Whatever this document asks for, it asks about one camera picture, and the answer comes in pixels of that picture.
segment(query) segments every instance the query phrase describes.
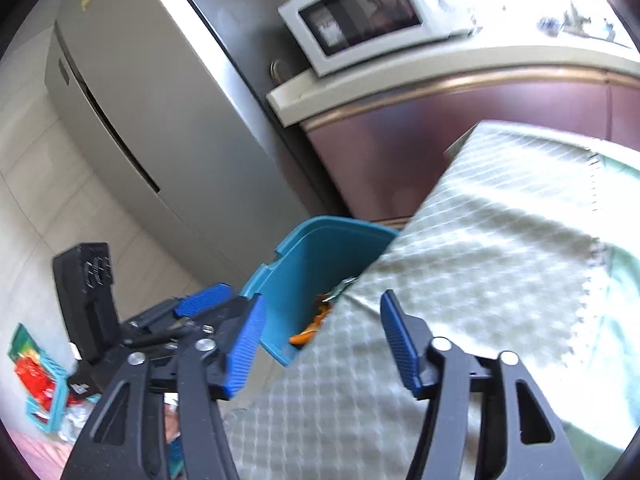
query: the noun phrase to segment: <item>cabinet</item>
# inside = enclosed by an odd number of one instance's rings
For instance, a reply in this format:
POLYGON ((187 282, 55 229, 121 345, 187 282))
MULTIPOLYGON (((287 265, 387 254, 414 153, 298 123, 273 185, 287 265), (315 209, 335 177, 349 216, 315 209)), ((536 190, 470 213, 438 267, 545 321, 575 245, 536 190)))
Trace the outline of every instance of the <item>cabinet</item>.
POLYGON ((604 83, 521 81, 418 97, 307 134, 353 215, 377 221, 412 216, 448 166, 444 151, 481 120, 605 139, 607 117, 604 83))
POLYGON ((640 151, 640 88, 611 86, 611 138, 640 151))

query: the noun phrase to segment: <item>refrigerator door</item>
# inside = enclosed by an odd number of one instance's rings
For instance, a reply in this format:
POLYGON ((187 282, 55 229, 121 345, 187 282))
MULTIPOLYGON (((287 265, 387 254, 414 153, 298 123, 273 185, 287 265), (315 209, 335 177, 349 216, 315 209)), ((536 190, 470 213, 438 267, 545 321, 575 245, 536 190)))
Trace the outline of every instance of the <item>refrigerator door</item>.
POLYGON ((58 27, 92 101, 159 197, 243 274, 326 211, 184 0, 64 0, 58 27))
POLYGON ((96 113, 56 35, 47 57, 45 83, 74 142, 120 204, 200 283, 224 282, 239 290, 251 274, 240 272, 188 227, 149 185, 96 113))
POLYGON ((286 1, 188 0, 260 103, 324 206, 332 214, 348 215, 348 209, 304 132, 297 125, 283 128, 267 102, 267 94, 284 82, 274 82, 272 67, 284 78, 296 76, 310 67, 278 13, 278 7, 286 1))

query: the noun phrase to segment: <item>checkered cloth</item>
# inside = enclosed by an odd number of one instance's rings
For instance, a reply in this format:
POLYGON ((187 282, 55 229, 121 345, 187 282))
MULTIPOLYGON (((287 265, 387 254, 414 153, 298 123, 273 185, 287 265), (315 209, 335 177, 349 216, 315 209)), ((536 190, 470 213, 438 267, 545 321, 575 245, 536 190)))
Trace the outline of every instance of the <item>checkered cloth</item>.
POLYGON ((476 127, 283 378, 227 417, 241 478, 405 478, 427 403, 402 387, 386 344, 379 302, 388 288, 466 352, 517 352, 567 415, 568 371, 596 318, 584 288, 596 248, 595 162, 527 127, 476 127))

